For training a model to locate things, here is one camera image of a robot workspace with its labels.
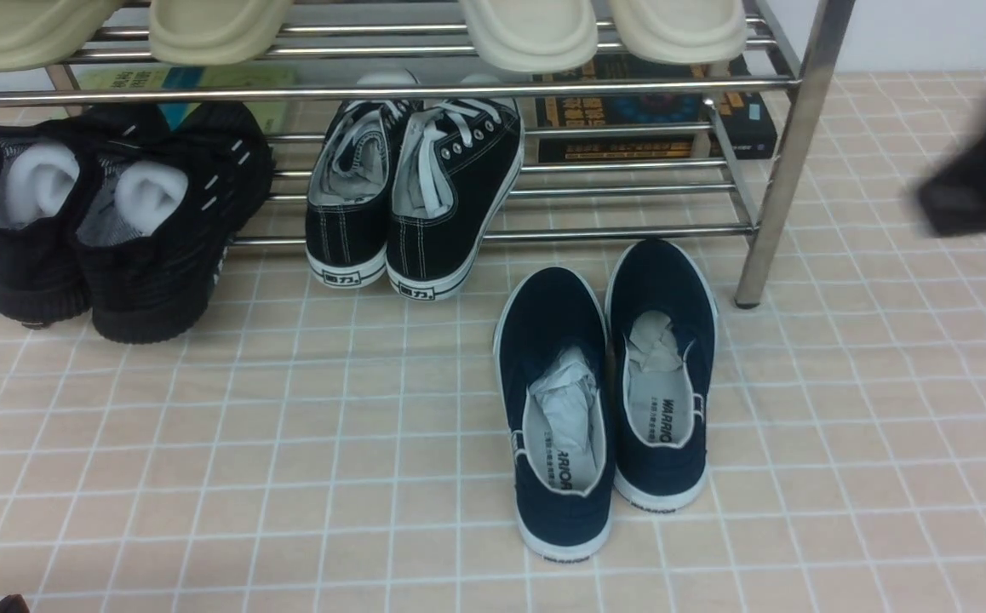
white rubber sole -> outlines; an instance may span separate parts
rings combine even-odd
[[[311,264],[311,271],[315,274],[315,280],[325,284],[326,287],[338,289],[368,287],[380,280],[380,277],[387,271],[387,245],[383,245],[383,249],[380,249],[380,253],[377,253],[372,260],[356,266],[330,266],[330,264],[315,260],[307,249],[305,249],[305,255],[307,256],[307,263]]]
[[[252,60],[274,45],[294,0],[153,0],[149,10],[153,57],[186,66],[228,66]],[[175,32],[161,15],[174,4],[181,11],[200,11],[202,23],[221,3],[250,7],[235,23],[214,30]]]
[[[529,550],[541,555],[544,559],[558,564],[575,564],[587,562],[592,555],[599,553],[599,549],[606,544],[606,540],[611,538],[611,526],[614,524],[613,509],[610,515],[606,516],[606,524],[599,531],[595,538],[578,546],[562,547],[547,543],[543,539],[533,535],[527,526],[524,525],[523,517],[519,516],[519,509],[516,509],[516,525],[519,527],[519,534],[523,536],[524,545]]]
[[[739,3],[742,0],[709,0],[715,3]],[[642,22],[624,0],[611,0],[611,12],[617,26],[618,36],[625,43],[626,50],[638,58],[665,65],[704,65],[704,63],[731,60],[741,55],[747,47],[746,15],[743,13],[741,26],[732,30],[727,24],[716,28],[712,40],[708,32],[688,32],[687,38],[703,39],[699,45],[679,45],[672,40],[657,36],[648,24]]]
[[[500,189],[497,190],[496,199],[494,199],[493,206],[490,206],[489,213],[485,214],[485,221],[482,221],[482,228],[478,232],[477,239],[474,240],[474,247],[470,249],[470,255],[467,255],[467,259],[462,263],[461,267],[456,268],[449,275],[432,280],[408,278],[401,274],[401,272],[395,271],[394,268],[391,268],[391,264],[388,263],[387,276],[391,279],[391,287],[395,288],[395,291],[400,295],[406,296],[406,298],[411,300],[435,302],[436,300],[449,299],[451,296],[459,294],[459,291],[462,291],[462,284],[470,276],[471,268],[474,268],[474,262],[478,259],[478,251],[482,247],[485,232],[489,230],[490,223],[496,217],[496,214],[501,212],[501,208],[504,206],[506,199],[508,199],[508,194],[512,193],[512,187],[516,185],[516,180],[519,178],[519,171],[524,167],[525,136],[523,135],[523,119],[520,119],[519,128],[521,132],[519,152],[516,152],[513,170],[505,177]]]
[[[621,494],[622,498],[625,498],[629,504],[634,507],[641,509],[641,511],[646,511],[649,513],[675,513],[679,509],[688,506],[693,501],[701,495],[701,491],[704,490],[704,485],[708,483],[708,464],[704,466],[704,470],[701,471],[701,477],[698,479],[697,483],[692,485],[690,489],[679,494],[672,494],[671,496],[653,496],[652,494],[645,493],[637,486],[630,484],[625,477],[622,476],[622,471],[615,469],[614,471],[614,489],[617,490],[618,494]]]
[[[704,277],[704,272],[701,272],[701,268],[698,267],[697,262],[692,259],[686,249],[680,248],[677,244],[670,243],[672,247],[678,249],[681,254],[686,257],[692,267],[694,267],[694,272],[701,279],[701,286],[706,290],[706,295],[708,296],[708,306],[712,309],[712,336],[714,338],[719,337],[719,312],[716,310],[716,295],[712,292],[712,288],[708,287],[708,280]],[[611,301],[614,298],[614,280],[618,279],[618,271],[621,271],[622,264],[625,264],[626,257],[629,257],[629,252],[633,251],[633,247],[625,249],[622,252],[622,256],[618,257],[617,264],[614,265],[613,271],[611,271],[611,280],[606,285],[606,300],[605,309],[603,309],[603,314],[606,316],[607,325],[607,336],[614,334],[611,323]],[[625,389],[619,389],[619,393],[625,396]],[[692,485],[690,489],[685,492],[678,494],[672,494],[671,496],[654,496],[653,494],[645,493],[638,489],[636,485],[630,484],[624,476],[622,476],[621,470],[615,470],[614,472],[614,489],[617,490],[619,494],[622,494],[622,498],[629,501],[629,504],[634,505],[634,507],[642,509],[642,511],[649,511],[653,513],[673,513],[679,511],[680,508],[691,504],[697,497],[701,494],[701,490],[704,489],[704,485],[708,483],[708,463],[704,466],[704,470],[701,471],[701,477],[698,479],[697,483]]]
[[[31,24],[0,32],[0,72],[30,70],[68,58],[122,8],[123,0],[33,0],[27,5],[26,10],[34,12]],[[19,3],[0,1],[0,15],[19,10]]]
[[[591,13],[586,31],[577,32],[575,38],[579,43],[570,49],[555,52],[555,54],[538,54],[515,48],[505,43],[504,36],[498,36],[485,23],[478,10],[470,7],[467,1],[459,3],[462,14],[466,17],[467,32],[470,35],[478,56],[490,65],[512,72],[559,72],[585,65],[599,49],[599,28],[595,25],[595,14],[591,3],[587,3],[587,11]]]

canvas shoe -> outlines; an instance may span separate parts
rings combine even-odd
[[[73,234],[101,336],[168,341],[205,314],[236,232],[270,194],[255,116],[208,102],[163,142],[97,148],[103,185]]]
[[[155,105],[98,105],[30,127],[0,125],[0,313],[30,325],[75,318],[91,295],[68,234],[100,189],[95,144],[162,139]]]
[[[606,291],[614,341],[618,493],[671,513],[708,480],[708,385],[716,303],[682,249],[645,240],[626,249]]]
[[[408,72],[362,77],[357,85],[416,85]],[[406,122],[420,101],[352,100],[326,131],[307,188],[307,260],[330,287],[359,288],[387,270],[391,190]]]
[[[508,299],[493,344],[520,535],[553,562],[590,558],[611,532],[614,480],[599,302],[575,272],[535,272]]]
[[[446,100],[410,117],[387,237],[387,275],[399,294],[458,294],[523,163],[516,100]]]

shoe rack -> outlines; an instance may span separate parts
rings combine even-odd
[[[819,0],[815,19],[803,61],[785,37],[777,17],[770,11],[766,0],[745,0],[747,26],[753,31],[747,49],[765,51],[776,74],[754,77],[709,77],[704,80],[660,81],[589,81],[572,83],[504,83],[498,85],[420,85],[412,87],[319,87],[295,86],[278,89],[171,89],[163,92],[88,92],[81,90],[70,66],[127,65],[127,63],[155,61],[147,49],[149,32],[145,27],[104,27],[96,32],[93,42],[116,43],[115,48],[84,48],[77,51],[62,65],[49,66],[46,71],[54,83],[54,92],[0,93],[3,107],[65,107],[70,113],[81,105],[97,102],[194,102],[204,100],[279,101],[279,100],[346,100],[347,98],[455,98],[455,97],[516,97],[536,98],[547,96],[614,96],[626,94],[704,94],[703,114],[699,121],[688,123],[656,124],[632,128],[558,128],[529,129],[529,139],[564,139],[588,135],[695,135],[695,152],[703,155],[691,159],[676,160],[624,160],[602,163],[537,163],[524,167],[525,174],[582,174],[639,170],[664,172],[669,178],[663,185],[648,186],[580,186],[543,187],[543,189],[517,189],[512,198],[602,198],[640,197],[640,195],[677,195],[692,193],[725,193],[730,195],[738,221],[731,224],[684,226],[605,226],[588,229],[550,229],[542,232],[489,232],[485,240],[496,243],[535,241],[599,241],[640,240],[648,237],[677,239],[688,237],[746,237],[748,251],[742,267],[736,306],[753,309],[761,302],[765,282],[769,276],[773,257],[781,240],[788,210],[796,192],[800,172],[807,160],[811,137],[817,120],[823,111],[827,90],[845,31],[850,22],[856,0]],[[297,3],[322,3],[321,0],[297,0]],[[149,3],[130,0],[126,8],[147,8]],[[313,61],[316,59],[367,60],[374,58],[457,58],[476,55],[468,43],[427,43],[430,37],[442,40],[445,35],[466,35],[466,27],[459,23],[412,23],[404,25],[305,25],[288,24],[279,37],[299,39],[298,43],[286,40],[285,46],[267,51],[261,59]],[[609,20],[599,23],[599,31],[609,36],[614,24]],[[397,40],[404,35],[407,43],[391,45],[340,45],[338,40],[347,37],[385,37]],[[623,51],[619,42],[599,44],[600,54]],[[735,152],[731,147],[724,124],[719,120],[719,109],[714,98],[723,92],[763,92],[782,90],[788,94],[790,109],[784,131],[777,144],[777,154],[769,185],[760,206],[751,197],[743,181]],[[719,142],[722,156],[708,157],[708,133]],[[272,137],[275,144],[321,143],[323,135],[314,133],[290,133]],[[714,182],[679,182],[679,172],[692,169],[717,169],[722,179]],[[279,179],[309,178],[310,168],[292,168],[278,171]],[[270,201],[302,206],[303,194],[275,194]],[[236,245],[256,248],[302,247],[302,236],[243,236]]]

black knit sneaker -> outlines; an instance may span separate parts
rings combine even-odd
[[[68,232],[99,189],[92,145],[162,139],[155,105],[100,105],[30,127],[0,125],[0,313],[29,325],[75,318],[91,306]]]
[[[515,100],[447,100],[410,118],[387,238],[387,274],[399,294],[457,294],[523,162]]]
[[[406,72],[357,85],[416,85]],[[330,287],[372,284],[387,269],[391,190],[406,122],[420,101],[353,100],[338,108],[307,188],[307,260]]]
[[[150,344],[205,314],[232,238],[270,194],[274,160],[255,116],[209,102],[162,143],[111,142],[77,232],[92,323],[111,341]]]

navy slip-on shoe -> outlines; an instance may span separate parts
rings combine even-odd
[[[645,511],[679,511],[708,481],[714,296],[686,252],[645,240],[618,261],[606,318],[616,369],[615,489]]]
[[[508,299],[493,342],[524,543],[553,562],[582,562],[611,532],[614,423],[599,302],[575,272],[535,272]]]

